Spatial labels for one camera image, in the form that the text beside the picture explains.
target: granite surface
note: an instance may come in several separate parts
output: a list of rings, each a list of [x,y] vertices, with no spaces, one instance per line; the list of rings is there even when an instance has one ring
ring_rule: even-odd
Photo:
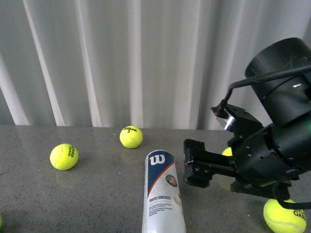
[[[158,149],[175,157],[188,233],[271,233],[262,210],[267,199],[228,191],[217,176],[201,189],[183,183],[183,141],[203,141],[221,153],[225,131],[142,129],[143,143],[126,149],[121,128],[0,126],[0,186],[3,233],[139,233],[142,226],[144,160]],[[73,144],[79,161],[68,171],[50,164],[51,150]],[[295,201],[310,201],[311,173],[290,189]],[[306,210],[307,220],[311,211]],[[311,232],[308,225],[306,232]]]

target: tennis ball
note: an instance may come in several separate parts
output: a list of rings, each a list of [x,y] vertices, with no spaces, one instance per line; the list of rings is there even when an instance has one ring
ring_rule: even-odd
[[[68,170],[75,166],[79,153],[73,145],[61,144],[55,147],[50,155],[50,161],[54,168],[58,170]]]
[[[302,210],[284,209],[275,199],[266,202],[263,208],[263,217],[275,233],[303,233],[307,226]]]
[[[120,133],[120,141],[126,148],[136,148],[142,142],[142,132],[136,126],[127,126]]]
[[[231,147],[228,147],[227,149],[225,149],[222,153],[222,155],[225,155],[225,156],[232,156],[232,149]]]

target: roland garros logo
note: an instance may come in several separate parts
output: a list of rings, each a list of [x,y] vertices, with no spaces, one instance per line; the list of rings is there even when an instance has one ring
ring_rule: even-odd
[[[167,175],[165,179],[166,179],[167,183],[169,183],[171,186],[173,186],[175,188],[177,187],[177,181],[176,181],[174,176]]]

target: can label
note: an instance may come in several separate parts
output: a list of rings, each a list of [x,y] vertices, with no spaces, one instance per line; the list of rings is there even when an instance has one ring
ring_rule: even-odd
[[[185,233],[185,221],[174,157],[164,150],[145,160],[142,233]]]

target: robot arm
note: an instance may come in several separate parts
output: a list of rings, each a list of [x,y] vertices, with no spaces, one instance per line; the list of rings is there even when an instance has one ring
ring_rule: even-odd
[[[291,181],[311,170],[311,51],[298,38],[279,41],[260,52],[212,111],[234,133],[233,156],[205,150],[203,142],[184,142],[186,183],[207,187],[214,174],[236,178],[231,191],[273,198],[289,209]],[[273,123],[267,127],[242,108],[227,103],[232,90],[252,85]]]

